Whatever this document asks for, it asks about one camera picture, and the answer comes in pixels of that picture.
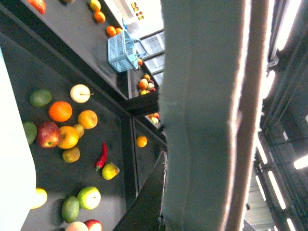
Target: ceiling light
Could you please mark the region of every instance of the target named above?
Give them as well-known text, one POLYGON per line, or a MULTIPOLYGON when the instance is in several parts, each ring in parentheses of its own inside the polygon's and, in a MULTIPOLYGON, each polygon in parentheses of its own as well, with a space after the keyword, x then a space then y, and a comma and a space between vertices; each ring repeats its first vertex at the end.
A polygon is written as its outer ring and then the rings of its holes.
POLYGON ((293 222, 291 221, 291 219, 287 219, 287 222, 288 222, 288 225, 289 225, 289 228, 291 231, 296 231, 294 225, 293 225, 293 222))
POLYGON ((274 79, 275 79, 275 72, 271 70, 267 78, 265 78, 264 82, 262 83, 262 96, 264 99, 269 95, 274 79))
POLYGON ((308 155, 294 161, 294 167, 296 169, 304 168, 308 166, 308 155))
POLYGON ((256 140, 257 140, 257 148, 258 148, 258 150, 259 150, 261 159, 262 159, 262 161, 263 161, 264 164, 267 164, 268 159, 266 158, 265 152, 264 152, 264 150, 263 150, 263 148, 262 148, 262 145, 261 145, 261 143, 260 143, 260 140, 259 140, 259 137, 258 137, 258 136, 256 137, 256 140))
POLYGON ((285 208, 286 208, 285 202, 284 202, 284 200, 283 200, 282 194, 281 194, 281 192, 280 192, 280 189, 279 189, 279 187, 278 187, 277 181, 276 181, 276 179, 275 179, 274 174, 273 174, 272 171, 269 171, 269 179, 270 179, 270 182, 271 182, 271 184, 272 184, 272 186, 273 186, 273 188, 274 188, 274 191, 275 191, 275 193, 276 193, 276 196, 277 196, 278 202, 279 202, 279 204, 280 204, 280 207, 281 207, 282 209, 285 209, 285 208))
POLYGON ((289 0, 286 5, 286 11, 283 16, 281 26, 279 28, 279 34, 276 43, 277 49, 280 51, 284 48, 288 40, 300 2, 301 0, 289 0))
POLYGON ((264 191, 263 191, 263 188, 262 188, 262 185, 261 185, 261 182, 258 176, 256 176, 256 180, 257 180, 261 195, 263 197, 263 200, 266 201, 266 197, 265 197, 265 194, 264 194, 264 191))

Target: red chili pepper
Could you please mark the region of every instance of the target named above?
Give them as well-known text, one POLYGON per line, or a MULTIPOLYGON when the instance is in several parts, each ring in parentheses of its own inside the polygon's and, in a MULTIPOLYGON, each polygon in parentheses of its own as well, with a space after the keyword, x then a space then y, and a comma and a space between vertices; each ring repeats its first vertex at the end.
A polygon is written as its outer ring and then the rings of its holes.
POLYGON ((103 142, 103 151, 102 151, 102 156, 100 157, 100 159, 96 162, 96 171, 98 171, 99 169, 101 169, 106 160, 107 160, 107 154, 108 154, 108 151, 107 151, 107 145, 105 142, 103 142))

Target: red apple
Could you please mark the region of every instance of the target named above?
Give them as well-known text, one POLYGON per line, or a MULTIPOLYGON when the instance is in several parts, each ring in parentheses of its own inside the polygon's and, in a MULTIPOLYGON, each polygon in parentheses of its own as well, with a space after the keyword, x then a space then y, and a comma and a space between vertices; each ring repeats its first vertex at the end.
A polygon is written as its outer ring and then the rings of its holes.
POLYGON ((59 144, 61 132, 54 122, 44 122, 38 127, 36 141, 43 148, 53 148, 59 144))
POLYGON ((155 113, 153 114, 153 117, 159 119, 159 113, 155 112, 155 113))
POLYGON ((99 220, 90 219, 84 222, 89 231, 103 231, 103 226, 99 220))
POLYGON ((140 66, 142 66, 142 64, 143 64, 143 61, 142 61, 142 59, 137 59, 137 61, 138 61, 138 65, 140 65, 140 66))

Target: plastic basket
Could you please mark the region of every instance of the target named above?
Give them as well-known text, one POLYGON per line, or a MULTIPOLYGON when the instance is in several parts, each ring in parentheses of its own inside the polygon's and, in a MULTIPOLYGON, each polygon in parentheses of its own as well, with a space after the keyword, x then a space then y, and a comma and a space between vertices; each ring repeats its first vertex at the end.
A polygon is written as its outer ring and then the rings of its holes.
POLYGON ((145 50, 139 39, 132 39, 126 30, 108 39, 108 62, 117 71, 138 69, 138 58, 145 56, 145 50), (144 53, 137 54, 135 42, 139 42, 144 53))

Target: white panel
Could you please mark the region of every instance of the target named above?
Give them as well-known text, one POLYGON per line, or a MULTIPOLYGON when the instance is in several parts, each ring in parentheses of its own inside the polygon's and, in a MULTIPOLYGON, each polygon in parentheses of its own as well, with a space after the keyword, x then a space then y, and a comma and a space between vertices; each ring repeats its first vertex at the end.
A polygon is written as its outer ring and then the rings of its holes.
POLYGON ((32 206, 36 173, 1 50, 0 86, 0 223, 3 231, 20 231, 32 206))

